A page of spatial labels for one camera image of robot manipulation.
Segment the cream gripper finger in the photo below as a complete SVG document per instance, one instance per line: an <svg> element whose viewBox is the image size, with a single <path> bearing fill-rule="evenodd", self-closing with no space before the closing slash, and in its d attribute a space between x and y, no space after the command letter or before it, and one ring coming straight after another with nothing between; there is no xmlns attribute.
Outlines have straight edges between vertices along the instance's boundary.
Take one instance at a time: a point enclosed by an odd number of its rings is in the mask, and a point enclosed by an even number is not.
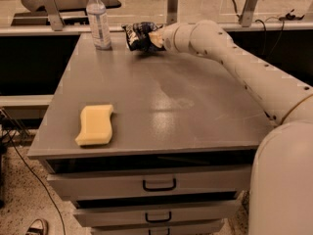
<svg viewBox="0 0 313 235"><path fill-rule="evenodd" d="M163 47L163 39L162 39L162 32L157 30L157 31L152 31L149 33L149 37L151 42L157 47L157 48L162 48Z"/></svg>

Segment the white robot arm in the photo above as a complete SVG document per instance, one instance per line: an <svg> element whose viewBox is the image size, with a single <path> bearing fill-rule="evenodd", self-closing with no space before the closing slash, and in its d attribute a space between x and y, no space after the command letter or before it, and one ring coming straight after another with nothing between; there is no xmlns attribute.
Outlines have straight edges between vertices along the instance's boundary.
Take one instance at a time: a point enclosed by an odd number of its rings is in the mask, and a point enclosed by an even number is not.
<svg viewBox="0 0 313 235"><path fill-rule="evenodd" d="M214 21L173 23L149 38L222 66L268 121L251 167L248 235L313 235L312 87L240 47Z"/></svg>

